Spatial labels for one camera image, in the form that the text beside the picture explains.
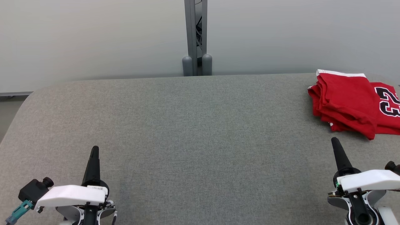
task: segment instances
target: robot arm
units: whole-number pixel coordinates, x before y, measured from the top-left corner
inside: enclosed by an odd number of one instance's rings
[[[332,146],[338,171],[333,178],[336,190],[328,193],[328,203],[349,211],[348,225],[398,225],[390,208],[374,208],[386,190],[400,189],[398,166],[389,162],[385,170],[361,172],[351,165],[336,137]]]
[[[14,225],[30,209],[41,213],[44,207],[55,207],[67,219],[61,223],[63,225],[77,221],[83,225],[98,225],[101,218],[112,213],[114,224],[117,211],[114,202],[107,200],[108,185],[100,179],[99,147],[92,148],[81,186],[65,185],[49,190],[53,185],[48,177],[43,182],[34,179],[25,185],[18,195],[23,203],[6,219],[6,225]]]

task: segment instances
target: jersey number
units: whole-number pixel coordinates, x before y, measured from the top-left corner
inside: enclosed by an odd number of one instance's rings
[[[393,93],[391,93],[388,89],[382,87],[375,88],[376,93],[379,95],[381,102],[379,103],[380,111],[388,116],[391,117],[400,117],[399,108],[391,108],[389,103],[389,98],[392,100],[393,103],[400,106],[400,101],[397,99]]]

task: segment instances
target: gray table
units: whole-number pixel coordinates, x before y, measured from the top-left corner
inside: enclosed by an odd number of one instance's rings
[[[326,201],[336,172],[330,138],[364,171],[400,163],[400,137],[330,132],[312,115],[307,87],[315,81],[315,74],[92,80],[36,91],[0,145],[0,217],[33,178],[80,185],[98,145],[119,225],[343,224],[346,211]],[[389,193],[380,204],[400,215],[399,200]],[[53,209],[31,211],[19,224],[61,218]]]

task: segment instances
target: white trim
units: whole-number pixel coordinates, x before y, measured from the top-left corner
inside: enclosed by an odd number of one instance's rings
[[[20,96],[20,95],[30,95],[32,94],[32,91],[28,92],[5,92],[5,93],[0,93],[0,96]]]
[[[355,77],[355,76],[365,77],[365,74],[363,74],[363,73],[342,73],[342,72],[329,71],[329,70],[317,70],[317,76],[319,76],[320,73],[328,73],[328,74],[333,74],[333,75],[338,75],[338,76],[347,76],[347,77]]]

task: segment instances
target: black knob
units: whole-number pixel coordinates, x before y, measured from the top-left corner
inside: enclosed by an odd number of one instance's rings
[[[43,178],[43,184],[44,184],[47,188],[49,188],[49,187],[52,187],[52,186],[54,185],[54,182],[53,182],[50,178],[45,177],[45,178]]]
[[[392,172],[394,172],[395,174],[400,176],[400,165],[397,165],[393,162],[393,161],[389,161],[386,166],[385,166],[385,170],[390,170]]]

